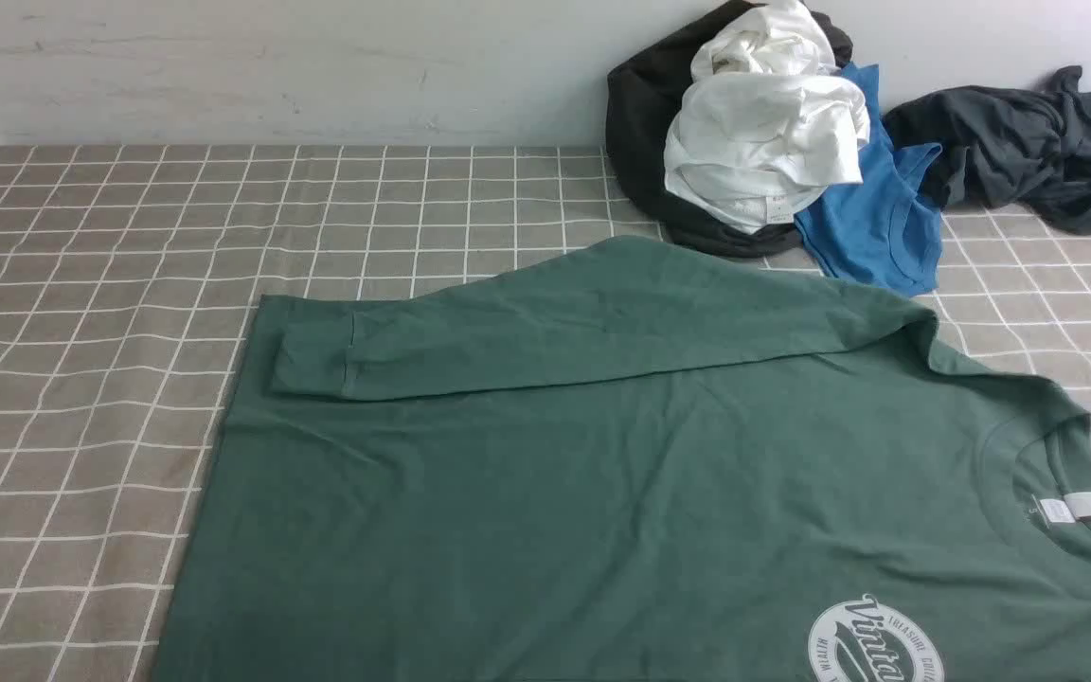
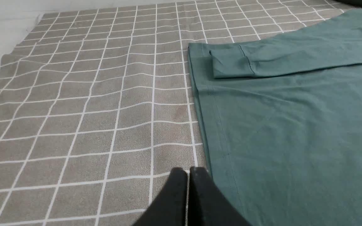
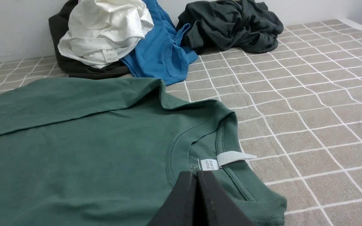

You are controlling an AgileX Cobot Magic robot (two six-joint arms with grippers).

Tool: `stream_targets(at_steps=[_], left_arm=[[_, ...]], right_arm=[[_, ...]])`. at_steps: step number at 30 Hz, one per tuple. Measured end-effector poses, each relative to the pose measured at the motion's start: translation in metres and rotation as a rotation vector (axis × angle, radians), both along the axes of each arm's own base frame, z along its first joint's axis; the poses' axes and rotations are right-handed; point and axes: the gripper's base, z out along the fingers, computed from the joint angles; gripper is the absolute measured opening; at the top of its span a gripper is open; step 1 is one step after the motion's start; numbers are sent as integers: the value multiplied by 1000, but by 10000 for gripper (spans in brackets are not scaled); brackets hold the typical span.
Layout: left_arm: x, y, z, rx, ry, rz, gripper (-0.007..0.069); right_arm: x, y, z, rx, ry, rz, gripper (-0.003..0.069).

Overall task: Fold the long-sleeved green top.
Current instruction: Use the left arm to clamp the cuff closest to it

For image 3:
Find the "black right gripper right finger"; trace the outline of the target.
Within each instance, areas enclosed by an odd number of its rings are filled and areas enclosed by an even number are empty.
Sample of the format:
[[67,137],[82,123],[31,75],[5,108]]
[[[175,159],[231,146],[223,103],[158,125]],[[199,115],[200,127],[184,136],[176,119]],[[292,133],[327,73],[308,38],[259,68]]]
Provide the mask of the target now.
[[210,171],[197,173],[198,226],[254,226]]

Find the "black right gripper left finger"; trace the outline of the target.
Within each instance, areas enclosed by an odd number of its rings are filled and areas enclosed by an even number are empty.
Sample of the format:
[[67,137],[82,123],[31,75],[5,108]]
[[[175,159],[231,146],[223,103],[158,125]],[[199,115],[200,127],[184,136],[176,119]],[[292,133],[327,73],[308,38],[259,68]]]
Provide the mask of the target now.
[[171,193],[148,226],[192,226],[197,179],[189,172],[181,172]]

